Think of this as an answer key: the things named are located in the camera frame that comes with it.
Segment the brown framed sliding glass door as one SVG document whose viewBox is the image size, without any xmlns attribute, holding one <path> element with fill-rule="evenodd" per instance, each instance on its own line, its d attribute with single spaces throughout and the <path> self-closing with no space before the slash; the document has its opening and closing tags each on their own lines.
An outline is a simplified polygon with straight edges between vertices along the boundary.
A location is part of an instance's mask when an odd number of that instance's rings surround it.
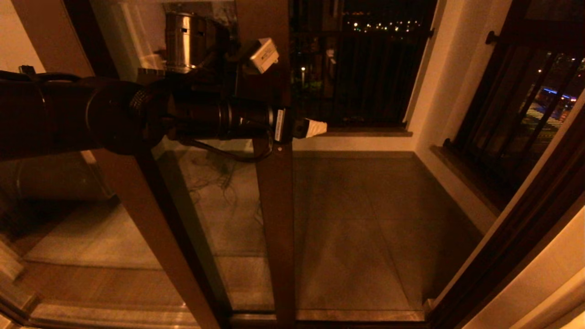
<svg viewBox="0 0 585 329">
<path fill-rule="evenodd" d="M 280 43 L 284 54 L 280 62 L 275 64 L 276 71 L 282 75 L 269 74 L 267 78 L 250 78 L 244 81 L 242 70 L 237 68 L 236 83 L 234 89 L 239 96 L 256 94 L 262 100 L 287 104 L 290 100 L 288 92 L 288 23 L 284 22 L 287 16 L 284 2 L 236 0 L 238 23 L 240 24 L 240 36 L 258 36 L 258 34 L 246 35 L 245 32 L 268 32 L 270 27 L 275 31 L 275 41 Z M 247 162 L 255 162 L 255 171 L 259 196 L 261 198 L 261 210 L 263 215 L 263 234 L 266 243 L 267 262 L 270 270 L 270 284 L 274 301 L 274 319 L 272 317 L 255 318 L 234 317 L 232 304 L 229 301 L 225 285 L 221 280 L 217 263 L 208 244 L 205 232 L 201 227 L 196 208 L 187 190 L 185 179 L 181 176 L 176 157 L 170 153 L 163 154 L 162 163 L 155 160 L 169 189 L 173 203 L 176 206 L 182 223 L 184 224 L 189 240 L 194 246 L 202 264 L 207 282 L 211 286 L 215 306 L 222 315 L 222 329 L 230 329 L 234 325 L 242 328 L 295 328 L 295 278 L 294 278 L 294 191 L 293 191 L 293 163 L 291 144 L 271 146 L 272 137 L 265 139 L 253 139 L 254 156 L 246 158 Z M 134 154 L 140 150 L 149 150 L 148 146 L 140 146 Z"/>
</svg>

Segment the black railing with round knob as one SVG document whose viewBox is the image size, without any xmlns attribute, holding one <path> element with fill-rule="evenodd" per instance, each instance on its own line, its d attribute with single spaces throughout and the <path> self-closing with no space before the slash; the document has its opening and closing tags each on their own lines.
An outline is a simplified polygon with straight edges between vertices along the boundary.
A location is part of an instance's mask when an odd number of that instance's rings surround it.
<svg viewBox="0 0 585 329">
<path fill-rule="evenodd" d="M 585 91 L 585 0 L 511 0 L 462 124 L 445 148 L 503 210 Z"/>
</svg>

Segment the dark front-load washing machine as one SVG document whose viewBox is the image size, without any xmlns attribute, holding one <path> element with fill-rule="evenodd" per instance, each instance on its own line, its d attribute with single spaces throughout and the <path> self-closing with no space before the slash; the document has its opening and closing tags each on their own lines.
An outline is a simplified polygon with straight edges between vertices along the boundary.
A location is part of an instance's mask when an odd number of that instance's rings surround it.
<svg viewBox="0 0 585 329">
<path fill-rule="evenodd" d="M 115 196 L 90 151 L 0 162 L 0 190 L 17 200 L 106 201 Z"/>
</svg>

